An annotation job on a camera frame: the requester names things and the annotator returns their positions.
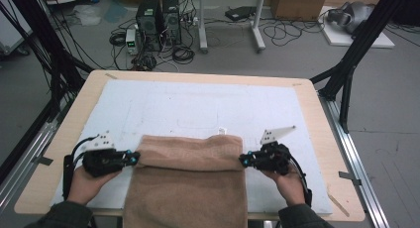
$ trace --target brown towel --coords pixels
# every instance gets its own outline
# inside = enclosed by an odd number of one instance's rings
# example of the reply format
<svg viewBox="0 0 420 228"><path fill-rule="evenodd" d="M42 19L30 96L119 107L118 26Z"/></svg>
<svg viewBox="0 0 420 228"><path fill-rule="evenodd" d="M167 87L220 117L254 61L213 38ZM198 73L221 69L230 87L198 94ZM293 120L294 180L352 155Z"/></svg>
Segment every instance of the brown towel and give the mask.
<svg viewBox="0 0 420 228"><path fill-rule="evenodd" d="M242 140L144 136L124 227L247 227Z"/></svg>

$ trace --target gray floor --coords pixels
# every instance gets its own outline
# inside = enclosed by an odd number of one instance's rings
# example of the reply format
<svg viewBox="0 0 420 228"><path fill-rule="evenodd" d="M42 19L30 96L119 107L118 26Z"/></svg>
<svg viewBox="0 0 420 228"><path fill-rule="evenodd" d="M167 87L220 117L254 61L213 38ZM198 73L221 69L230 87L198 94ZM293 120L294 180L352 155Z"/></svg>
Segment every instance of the gray floor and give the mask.
<svg viewBox="0 0 420 228"><path fill-rule="evenodd" d="M108 42L110 32L133 18L135 11L127 10L125 7L129 4L118 0L102 0L96 6L101 9L101 23L92 27L74 25L71 31L85 51L106 67L113 64L112 47ZM66 6L66 9L71 8L71 4ZM227 8L206 10L206 17L226 19L225 10ZM270 13L265 9L263 15L269 17ZM396 46L392 50L371 49L359 64L354 76L349 129L389 225L420 227L420 164L417 162L420 158L420 51L419 47L384 32ZM395 32L420 44L419 34ZM196 56L192 63L176 64L177 67L163 63L155 71L310 78L337 64L347 50L347 47L329 46L321 33L303 33L298 40L284 47L275 46L263 36L266 50L257 54L248 25L209 24L207 35L207 55L198 50L195 41L192 48ZM87 57L85 60L95 66ZM127 68L131 66L130 60L123 50L117 63L121 68ZM0 61L0 81L2 163L50 95L34 55L11 56ZM318 83L315 87L322 88L323 84ZM13 211L14 201L23 187L22 184L7 209L0 214L0 227L22 227L37 218ZM109 220L102 219L100 227L115 226L114 220ZM356 226L334 224L337 227ZM368 221L357 226L369 227Z"/></svg>

